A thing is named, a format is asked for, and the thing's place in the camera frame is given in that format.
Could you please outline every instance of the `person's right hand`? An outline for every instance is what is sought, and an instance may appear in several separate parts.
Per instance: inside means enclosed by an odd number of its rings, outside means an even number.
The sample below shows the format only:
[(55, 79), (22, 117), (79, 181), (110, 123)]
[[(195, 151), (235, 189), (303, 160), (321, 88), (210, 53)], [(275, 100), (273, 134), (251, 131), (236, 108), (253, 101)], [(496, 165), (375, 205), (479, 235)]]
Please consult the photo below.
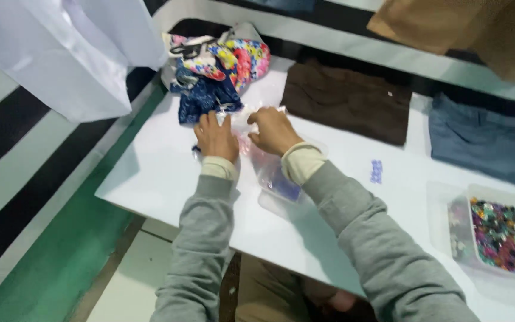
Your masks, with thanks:
[(260, 149), (282, 157), (287, 150), (303, 139), (295, 133), (290, 121), (283, 112), (273, 107), (261, 108), (248, 118), (248, 124), (257, 123), (259, 134), (248, 137)]

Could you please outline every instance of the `person's left hand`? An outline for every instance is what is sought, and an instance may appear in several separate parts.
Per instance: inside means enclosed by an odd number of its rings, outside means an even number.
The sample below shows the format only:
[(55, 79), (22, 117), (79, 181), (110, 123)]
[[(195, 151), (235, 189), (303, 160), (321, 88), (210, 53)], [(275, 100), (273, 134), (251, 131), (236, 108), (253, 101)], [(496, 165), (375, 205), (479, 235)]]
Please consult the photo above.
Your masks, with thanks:
[(232, 134), (232, 120), (226, 116), (220, 126), (216, 112), (200, 116), (200, 122), (194, 126), (198, 138), (198, 147), (205, 157), (223, 157), (235, 164), (240, 154), (238, 138)]

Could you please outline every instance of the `cream cuff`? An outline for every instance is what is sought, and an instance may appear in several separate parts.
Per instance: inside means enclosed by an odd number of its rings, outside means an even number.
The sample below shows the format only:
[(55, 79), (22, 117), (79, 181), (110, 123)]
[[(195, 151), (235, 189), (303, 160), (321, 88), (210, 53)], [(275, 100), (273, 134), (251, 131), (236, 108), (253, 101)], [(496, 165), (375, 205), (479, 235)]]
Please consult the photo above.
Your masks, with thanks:
[(232, 181), (239, 176), (236, 167), (223, 157), (204, 157), (201, 174)]
[(282, 157), (283, 174), (301, 186), (325, 164), (325, 161), (327, 158), (313, 144), (297, 143)]

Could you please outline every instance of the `white plastic bag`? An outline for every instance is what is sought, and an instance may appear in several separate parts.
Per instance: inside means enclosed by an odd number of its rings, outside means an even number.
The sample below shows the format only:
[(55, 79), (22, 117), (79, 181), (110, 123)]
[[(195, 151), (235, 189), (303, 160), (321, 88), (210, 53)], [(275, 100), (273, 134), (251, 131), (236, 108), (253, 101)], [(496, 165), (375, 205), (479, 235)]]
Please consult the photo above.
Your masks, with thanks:
[(130, 113), (128, 66), (166, 55), (142, 0), (84, 1), (98, 24), (77, 0), (0, 0), (0, 69), (74, 122)]

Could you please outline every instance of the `brown cloth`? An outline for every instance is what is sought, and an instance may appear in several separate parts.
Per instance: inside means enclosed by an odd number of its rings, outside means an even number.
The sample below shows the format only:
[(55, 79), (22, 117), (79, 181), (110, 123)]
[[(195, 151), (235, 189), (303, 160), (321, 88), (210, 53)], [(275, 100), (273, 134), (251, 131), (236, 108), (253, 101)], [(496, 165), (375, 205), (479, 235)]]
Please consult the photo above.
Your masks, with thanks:
[(367, 28), (438, 55), (470, 49), (515, 82), (515, 0), (386, 0)]
[(307, 120), (403, 145), (411, 95), (384, 78), (307, 62), (289, 69), (281, 105)]

